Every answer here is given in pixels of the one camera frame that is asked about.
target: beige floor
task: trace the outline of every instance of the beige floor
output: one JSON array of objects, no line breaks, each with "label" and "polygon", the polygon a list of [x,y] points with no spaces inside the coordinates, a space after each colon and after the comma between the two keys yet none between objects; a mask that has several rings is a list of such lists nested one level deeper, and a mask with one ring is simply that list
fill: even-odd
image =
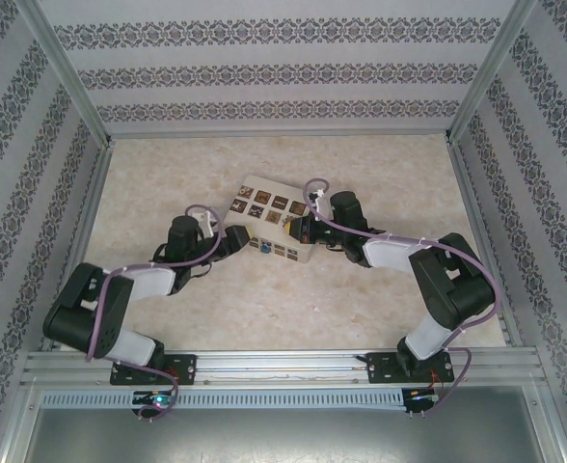
[{"label": "beige floor", "polygon": [[[370,226],[415,237],[472,232],[442,136],[119,141],[86,261],[147,261],[193,203],[228,209],[249,174],[350,189]],[[246,249],[179,294],[132,304],[124,326],[169,349],[395,347],[426,314],[414,277],[317,249],[299,264]],[[494,319],[457,342],[504,345]]]}]

